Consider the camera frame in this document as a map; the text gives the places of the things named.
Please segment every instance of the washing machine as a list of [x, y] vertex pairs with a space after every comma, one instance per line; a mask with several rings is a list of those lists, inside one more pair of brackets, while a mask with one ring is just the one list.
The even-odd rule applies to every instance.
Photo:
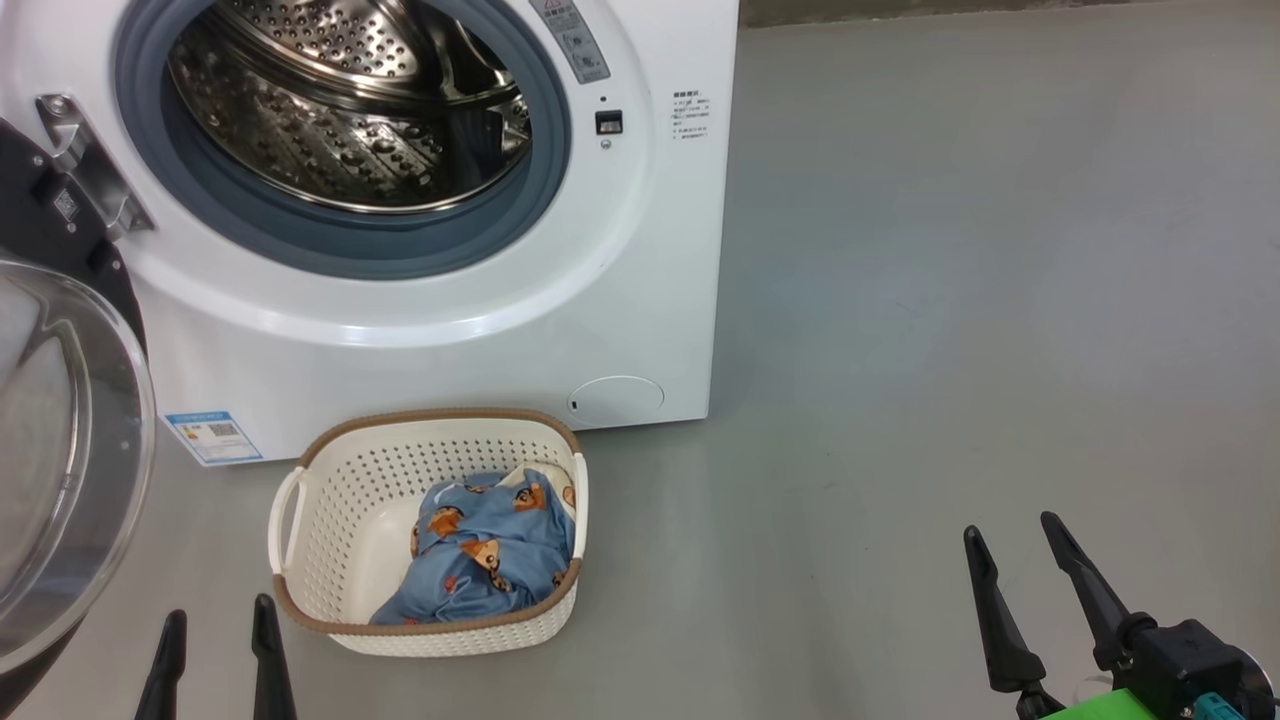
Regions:
[[131, 296], [205, 465], [428, 406], [704, 418], [736, 27], [736, 0], [0, 0], [0, 211], [54, 228], [0, 245]]

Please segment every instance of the brown basket rim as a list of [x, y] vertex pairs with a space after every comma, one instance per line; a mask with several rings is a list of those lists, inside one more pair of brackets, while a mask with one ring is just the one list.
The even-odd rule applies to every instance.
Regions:
[[[419, 423], [422, 420], [472, 420], [472, 419], [492, 419], [492, 420], [530, 420], [534, 423], [541, 423], [564, 438], [568, 443], [570, 450], [575, 455], [581, 452], [581, 447], [577, 445], [577, 438], [573, 436], [573, 430], [568, 429], [568, 425], [561, 423], [556, 418], [539, 413], [538, 410], [522, 410], [516, 407], [442, 407], [436, 410], [408, 410], [404, 413], [387, 413], [383, 415], [369, 415], [365, 418], [356, 418], [347, 420], [339, 425], [334, 425], [315, 442], [307, 447], [307, 451], [302, 454], [298, 459], [298, 466], [310, 468], [311, 462], [320, 455], [320, 452], [334, 439], [347, 433], [361, 430], [365, 428], [375, 428], [379, 425], [398, 425], [403, 423]], [[293, 601], [293, 594], [289, 593], [288, 583], [284, 575], [276, 574], [271, 578], [271, 584], [275, 591], [276, 602], [298, 625], [314, 630], [316, 633], [324, 633], [328, 635], [361, 635], [361, 637], [413, 637], [413, 635], [443, 635], [448, 633], [466, 633], [471, 630], [484, 630], [489, 628], [500, 628], [503, 625], [515, 625], [518, 623], [525, 623], [534, 620], [535, 618], [545, 614], [552, 607], [556, 607], [559, 601], [564, 600], [568, 591], [577, 584], [577, 575], [582, 569], [582, 559], [575, 557], [568, 564], [568, 570], [564, 573], [564, 579], [561, 580], [556, 592], [550, 594], [547, 600], [539, 602], [532, 607], [526, 607], [524, 610], [517, 610], [516, 612], [507, 612], [504, 615], [498, 615], [495, 618], [481, 618], [476, 620], [457, 620], [453, 623], [431, 623], [424, 625], [367, 625], [356, 623], [329, 623], [325, 620], [316, 620], [315, 618], [307, 615], [298, 607], [297, 602]]]
[[293, 596], [289, 594], [288, 583], [284, 580], [284, 575], [274, 575], [271, 578], [271, 584], [275, 589], [275, 598], [280, 607], [284, 609], [284, 614], [288, 615], [294, 623], [302, 625], [308, 630], [316, 633], [324, 633], [326, 635], [360, 635], [360, 637], [380, 637], [380, 638], [398, 638], [398, 637], [413, 637], [413, 635], [444, 635], [449, 633], [467, 633], [474, 630], [486, 630], [489, 628], [500, 628], [503, 625], [516, 625], [518, 623], [525, 623], [534, 620], [543, 615], [552, 607], [559, 605], [568, 591], [573, 589], [577, 584], [577, 575], [582, 570], [582, 559], [575, 557], [568, 564], [568, 571], [564, 573], [564, 579], [561, 580], [556, 592], [550, 594], [547, 600], [539, 602], [532, 607], [526, 607], [524, 610], [517, 610], [515, 612], [507, 612], [504, 615], [498, 615], [494, 618], [481, 618], [476, 620], [456, 620], [453, 623], [430, 623], [422, 625], [367, 625], [356, 623], [328, 623], [324, 620], [316, 620], [315, 618], [307, 615], [302, 611], [296, 602], [293, 602]]

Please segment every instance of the white plastic basket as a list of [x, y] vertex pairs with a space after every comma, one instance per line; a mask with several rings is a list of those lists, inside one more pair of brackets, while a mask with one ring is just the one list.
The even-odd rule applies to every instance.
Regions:
[[[573, 559], [534, 607], [458, 623], [369, 625], [399, 587], [408, 537], [428, 488], [522, 462], [549, 462], [573, 482]], [[293, 524], [282, 551], [289, 498]], [[586, 461], [563, 424], [527, 410], [430, 410], [362, 418], [321, 436], [280, 484], [268, 524], [279, 606], [303, 628], [367, 655], [447, 657], [529, 647], [568, 620], [586, 550]]]

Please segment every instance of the clothes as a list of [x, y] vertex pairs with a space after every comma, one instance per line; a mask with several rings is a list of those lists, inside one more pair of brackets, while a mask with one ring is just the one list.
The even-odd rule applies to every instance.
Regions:
[[411, 532], [408, 573], [370, 624], [492, 618], [547, 600], [573, 552], [573, 503], [564, 470], [534, 462], [433, 487]]

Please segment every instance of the gray floor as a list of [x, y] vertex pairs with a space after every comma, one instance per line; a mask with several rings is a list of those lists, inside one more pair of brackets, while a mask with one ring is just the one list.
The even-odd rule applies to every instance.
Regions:
[[[554, 642], [378, 660], [285, 623], [301, 717], [1011, 719], [972, 521], [1050, 688], [1098, 691], [1043, 509], [1130, 606], [1280, 669], [1276, 68], [1280, 6], [1244, 0], [744, 35], [714, 416], [585, 438]], [[283, 473], [166, 437], [132, 555], [18, 717], [132, 716], [172, 607], [180, 716], [250, 717]]]

